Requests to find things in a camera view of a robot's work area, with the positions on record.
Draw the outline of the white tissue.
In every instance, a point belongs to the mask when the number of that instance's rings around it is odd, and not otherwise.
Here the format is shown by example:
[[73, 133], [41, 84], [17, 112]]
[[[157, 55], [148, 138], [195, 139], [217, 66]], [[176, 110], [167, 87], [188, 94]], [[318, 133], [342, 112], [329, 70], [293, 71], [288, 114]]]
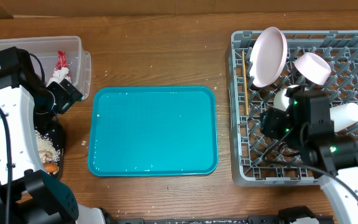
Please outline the white tissue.
[[63, 80], [68, 80], [71, 83], [71, 78], [69, 76], [69, 68], [68, 67], [62, 67], [59, 70], [54, 70], [54, 73], [52, 75], [52, 78], [49, 79], [46, 86], [49, 86], [52, 82], [60, 83]]

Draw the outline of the white saucer bowl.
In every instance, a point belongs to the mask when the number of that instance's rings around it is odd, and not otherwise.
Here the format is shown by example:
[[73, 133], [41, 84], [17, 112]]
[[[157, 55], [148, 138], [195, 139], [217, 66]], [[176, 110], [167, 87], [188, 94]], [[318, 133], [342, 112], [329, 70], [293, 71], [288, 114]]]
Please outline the white saucer bowl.
[[287, 91], [291, 90], [291, 89], [300, 90], [301, 86], [290, 85], [289, 87], [286, 87], [286, 88], [280, 90], [279, 92], [277, 92], [277, 94], [275, 95], [275, 98], [273, 100], [274, 108], [281, 110], [281, 111], [287, 110], [287, 108], [290, 105], [290, 98], [288, 96], [286, 96], [286, 94], [287, 94]]

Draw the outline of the red snack wrapper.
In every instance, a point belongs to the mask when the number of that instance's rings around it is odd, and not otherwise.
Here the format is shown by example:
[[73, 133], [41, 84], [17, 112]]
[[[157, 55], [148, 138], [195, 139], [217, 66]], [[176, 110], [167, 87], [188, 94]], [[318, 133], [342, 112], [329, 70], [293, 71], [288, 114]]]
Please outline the red snack wrapper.
[[68, 68], [67, 56], [65, 52], [58, 51], [58, 61], [55, 70], [61, 70], [62, 68]]

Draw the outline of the wooden chopstick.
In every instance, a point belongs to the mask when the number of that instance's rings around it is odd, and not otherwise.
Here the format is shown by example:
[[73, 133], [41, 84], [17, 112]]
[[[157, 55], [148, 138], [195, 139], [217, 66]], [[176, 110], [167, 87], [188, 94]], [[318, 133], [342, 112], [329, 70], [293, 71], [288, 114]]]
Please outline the wooden chopstick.
[[243, 74], [243, 79], [244, 79], [245, 112], [246, 112], [246, 116], [249, 116], [248, 91], [247, 91], [247, 75], [246, 75], [246, 61], [245, 61], [245, 53], [244, 53], [244, 51], [242, 51], [242, 74]]

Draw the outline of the pink bowl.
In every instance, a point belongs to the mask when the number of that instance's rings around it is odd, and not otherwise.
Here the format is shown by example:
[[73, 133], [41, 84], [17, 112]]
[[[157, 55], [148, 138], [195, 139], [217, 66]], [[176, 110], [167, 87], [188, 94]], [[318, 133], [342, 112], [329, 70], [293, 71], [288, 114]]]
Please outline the pink bowl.
[[331, 67], [323, 58], [307, 52], [294, 61], [295, 68], [309, 81], [324, 85], [331, 74]]

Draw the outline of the white cup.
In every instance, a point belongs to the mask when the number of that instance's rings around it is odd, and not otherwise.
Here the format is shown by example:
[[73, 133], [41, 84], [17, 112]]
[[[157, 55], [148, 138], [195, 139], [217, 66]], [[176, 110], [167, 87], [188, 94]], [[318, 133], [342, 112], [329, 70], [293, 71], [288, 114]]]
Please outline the white cup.
[[334, 131], [340, 132], [358, 122], [358, 105], [346, 103], [330, 108], [330, 118], [334, 123]]

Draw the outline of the orange carrot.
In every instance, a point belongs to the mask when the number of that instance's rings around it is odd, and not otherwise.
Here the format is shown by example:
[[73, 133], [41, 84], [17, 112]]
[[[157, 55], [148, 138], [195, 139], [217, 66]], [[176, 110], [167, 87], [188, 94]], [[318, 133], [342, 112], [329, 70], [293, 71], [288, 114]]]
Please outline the orange carrot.
[[45, 163], [44, 169], [49, 174], [50, 173], [56, 174], [59, 171], [59, 166], [58, 166], [58, 164], [55, 164], [55, 163]]

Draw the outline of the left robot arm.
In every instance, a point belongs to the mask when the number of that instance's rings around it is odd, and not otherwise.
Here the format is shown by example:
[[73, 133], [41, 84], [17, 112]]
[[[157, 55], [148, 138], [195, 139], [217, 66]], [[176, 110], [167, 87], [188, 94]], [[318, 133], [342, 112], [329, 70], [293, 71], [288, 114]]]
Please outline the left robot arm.
[[34, 58], [0, 50], [0, 223], [113, 223], [104, 209], [79, 204], [42, 164], [34, 123], [51, 123], [83, 95], [67, 79], [46, 85]]

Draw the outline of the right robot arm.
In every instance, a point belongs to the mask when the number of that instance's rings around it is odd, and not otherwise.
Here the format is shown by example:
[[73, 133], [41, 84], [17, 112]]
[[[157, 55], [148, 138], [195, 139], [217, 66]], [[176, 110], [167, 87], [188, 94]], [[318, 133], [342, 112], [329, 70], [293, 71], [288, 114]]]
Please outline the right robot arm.
[[286, 110], [270, 107], [260, 115], [261, 132], [274, 140], [261, 159], [286, 144], [298, 151], [299, 168], [312, 171], [339, 223], [358, 223], [358, 147], [350, 136], [337, 136], [328, 96], [320, 90], [288, 89]]

